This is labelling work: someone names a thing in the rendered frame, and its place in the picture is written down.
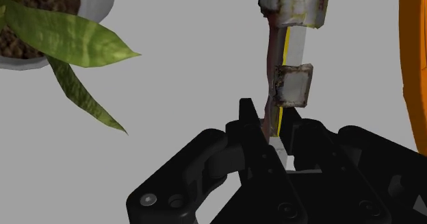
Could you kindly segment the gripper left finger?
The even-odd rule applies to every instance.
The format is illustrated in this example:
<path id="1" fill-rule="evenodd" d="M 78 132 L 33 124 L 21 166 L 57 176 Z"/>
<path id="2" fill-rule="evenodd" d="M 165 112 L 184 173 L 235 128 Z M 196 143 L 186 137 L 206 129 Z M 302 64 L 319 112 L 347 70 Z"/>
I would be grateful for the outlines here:
<path id="1" fill-rule="evenodd" d="M 130 224 L 196 224 L 208 195 L 237 172 L 241 186 L 210 224 L 308 224 L 308 214 L 250 98 L 224 131 L 205 129 L 127 198 Z"/>

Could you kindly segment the potted plant in white pot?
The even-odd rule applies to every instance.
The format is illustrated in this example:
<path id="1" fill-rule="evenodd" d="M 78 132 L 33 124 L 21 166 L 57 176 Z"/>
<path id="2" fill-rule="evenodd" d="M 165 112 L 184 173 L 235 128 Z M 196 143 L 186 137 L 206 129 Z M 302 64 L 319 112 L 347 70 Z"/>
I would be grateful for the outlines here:
<path id="1" fill-rule="evenodd" d="M 9 27 L 19 40 L 43 53 L 41 58 L 0 56 L 0 69 L 24 71 L 49 65 L 64 94 L 106 126 L 123 130 L 86 90 L 72 67 L 96 68 L 138 56 L 100 22 L 115 0 L 80 0 L 77 14 L 27 7 L 23 0 L 0 0 L 0 30 Z"/>

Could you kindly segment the orange rounded object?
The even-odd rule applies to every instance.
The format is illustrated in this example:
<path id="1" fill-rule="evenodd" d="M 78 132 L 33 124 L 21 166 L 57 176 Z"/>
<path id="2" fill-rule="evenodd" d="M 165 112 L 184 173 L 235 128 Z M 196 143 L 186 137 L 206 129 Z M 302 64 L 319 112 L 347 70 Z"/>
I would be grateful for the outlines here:
<path id="1" fill-rule="evenodd" d="M 403 97 L 414 141 L 427 156 L 427 0 L 399 0 Z"/>

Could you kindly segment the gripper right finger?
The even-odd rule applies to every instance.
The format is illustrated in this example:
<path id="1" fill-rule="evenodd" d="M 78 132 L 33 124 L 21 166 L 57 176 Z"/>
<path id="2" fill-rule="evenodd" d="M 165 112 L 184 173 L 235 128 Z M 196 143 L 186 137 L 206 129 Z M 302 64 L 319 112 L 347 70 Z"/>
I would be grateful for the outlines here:
<path id="1" fill-rule="evenodd" d="M 427 157 L 361 127 L 329 131 L 283 110 L 279 136 L 308 224 L 427 224 Z"/>

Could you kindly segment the white long-handled kitchen tool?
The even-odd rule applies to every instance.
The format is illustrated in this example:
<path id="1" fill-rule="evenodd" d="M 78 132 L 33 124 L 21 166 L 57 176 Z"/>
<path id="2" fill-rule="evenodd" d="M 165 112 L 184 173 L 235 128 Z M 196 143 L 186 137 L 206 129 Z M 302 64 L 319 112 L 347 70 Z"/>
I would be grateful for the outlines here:
<path id="1" fill-rule="evenodd" d="M 306 33 L 324 25 L 328 0 L 258 0 L 258 5 L 269 25 L 263 132 L 285 166 L 290 154 L 284 147 L 285 111 L 308 104 L 313 65 L 302 62 Z"/>

